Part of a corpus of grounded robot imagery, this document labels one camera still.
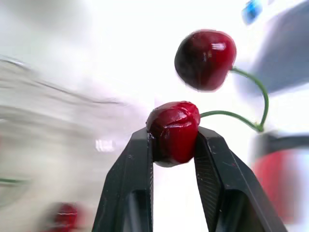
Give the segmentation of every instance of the cherry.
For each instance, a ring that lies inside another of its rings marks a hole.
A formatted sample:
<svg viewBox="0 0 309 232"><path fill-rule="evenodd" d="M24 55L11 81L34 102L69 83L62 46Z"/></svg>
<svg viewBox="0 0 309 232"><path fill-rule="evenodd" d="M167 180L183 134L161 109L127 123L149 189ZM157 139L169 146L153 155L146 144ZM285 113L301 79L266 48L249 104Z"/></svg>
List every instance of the cherry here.
<svg viewBox="0 0 309 232"><path fill-rule="evenodd" d="M146 122L154 162L172 167L190 161L199 123L198 108L190 102L169 102L155 108Z"/></svg>
<svg viewBox="0 0 309 232"><path fill-rule="evenodd" d="M182 41L174 63L186 84L197 90L214 91L223 84L235 58L236 46L227 34L199 30Z"/></svg>

